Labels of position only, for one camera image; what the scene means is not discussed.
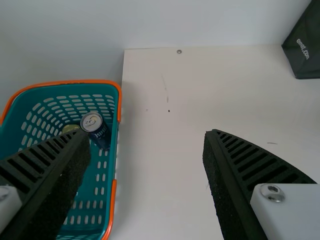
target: basket hole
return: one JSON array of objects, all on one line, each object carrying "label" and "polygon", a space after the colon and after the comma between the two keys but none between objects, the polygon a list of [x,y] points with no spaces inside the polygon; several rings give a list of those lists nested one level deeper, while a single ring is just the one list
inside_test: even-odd
[{"label": "basket hole", "polygon": [[50,118],[52,118],[52,116],[53,116],[53,115],[50,114],[50,115],[48,115],[48,116],[46,117],[46,119],[49,120]]},{"label": "basket hole", "polygon": [[28,140],[28,142],[27,142],[27,144],[26,144],[26,147],[27,147],[27,148],[30,147],[31,144],[32,144],[32,137],[29,138],[29,140]]},{"label": "basket hole", "polygon": [[75,222],[75,216],[71,216],[70,218],[70,224],[73,225]]},{"label": "basket hole", "polygon": [[37,120],[37,116],[34,115],[33,118],[31,119],[31,122],[34,124],[36,122],[36,120]]},{"label": "basket hole", "polygon": [[37,125],[37,126],[40,126],[41,122],[42,122],[42,119],[39,118],[38,121],[36,122],[36,125]]},{"label": "basket hole", "polygon": [[56,105],[56,104],[57,104],[56,101],[50,102],[50,103],[48,103],[48,107],[51,107],[51,106]]},{"label": "basket hole", "polygon": [[45,122],[45,121],[43,121],[43,123],[42,123],[42,125],[41,125],[41,128],[42,128],[42,129],[44,129],[44,128],[45,128],[45,126],[46,126],[46,122]]},{"label": "basket hole", "polygon": [[47,98],[47,99],[43,100],[43,102],[44,102],[44,103],[48,103],[48,102],[51,102],[52,100],[53,100],[53,98],[50,97],[50,98]]},{"label": "basket hole", "polygon": [[78,217],[76,218],[76,224],[81,224],[81,216],[78,216]]},{"label": "basket hole", "polygon": [[41,137],[41,134],[42,134],[42,132],[41,132],[41,130],[39,130],[36,137],[39,139]]},{"label": "basket hole", "polygon": [[26,115],[26,119],[27,119],[27,120],[30,120],[31,116],[32,116],[32,113],[29,112],[29,113]]},{"label": "basket hole", "polygon": [[28,136],[27,136],[27,135],[24,135],[24,137],[22,138],[22,141],[21,141],[21,145],[25,145],[27,139],[28,139]]},{"label": "basket hole", "polygon": [[31,132],[32,126],[29,125],[28,128],[26,129],[26,132],[29,134]]},{"label": "basket hole", "polygon": [[89,221],[89,216],[86,215],[86,216],[84,217],[84,224],[88,224],[88,221]]},{"label": "basket hole", "polygon": [[33,111],[35,111],[38,107],[40,107],[41,103],[37,103],[36,105],[34,105],[34,107],[32,108]]},{"label": "basket hole", "polygon": [[37,133],[37,128],[35,127],[31,134],[32,134],[32,136],[34,136],[34,135],[36,135],[36,133]]},{"label": "basket hole", "polygon": [[41,107],[39,110],[38,110],[38,114],[40,114],[40,113],[42,113],[43,112],[43,110],[45,110],[46,108],[43,106],[43,107]]},{"label": "basket hole", "polygon": [[47,114],[49,113],[49,111],[45,111],[43,114],[42,114],[42,117],[45,117]]},{"label": "basket hole", "polygon": [[27,123],[26,123],[26,122],[23,122],[22,125],[21,125],[21,130],[25,130],[25,129],[26,129],[26,126],[27,126]]}]

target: bolt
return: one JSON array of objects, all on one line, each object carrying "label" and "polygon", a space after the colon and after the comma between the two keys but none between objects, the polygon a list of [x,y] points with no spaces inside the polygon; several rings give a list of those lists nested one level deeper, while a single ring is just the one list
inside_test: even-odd
[{"label": "bolt", "polygon": [[276,185],[266,183],[260,186],[260,193],[269,201],[281,203],[285,200],[285,193]]}]

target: white table surface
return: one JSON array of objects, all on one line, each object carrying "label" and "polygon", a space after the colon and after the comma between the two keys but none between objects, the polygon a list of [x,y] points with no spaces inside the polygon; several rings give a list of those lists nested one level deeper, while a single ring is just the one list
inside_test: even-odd
[{"label": "white table surface", "polygon": [[202,154],[220,129],[320,182],[320,80],[279,45],[129,49],[111,240],[222,240]]}]

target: basket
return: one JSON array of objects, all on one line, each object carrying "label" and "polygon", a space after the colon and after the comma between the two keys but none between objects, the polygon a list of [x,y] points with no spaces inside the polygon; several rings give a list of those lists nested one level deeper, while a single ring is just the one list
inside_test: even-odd
[{"label": "basket", "polygon": [[73,80],[31,85],[8,101],[0,119],[0,159],[80,124],[88,112],[102,115],[111,133],[109,151],[90,142],[91,162],[58,240],[106,240],[111,232],[121,89],[108,80]]}]

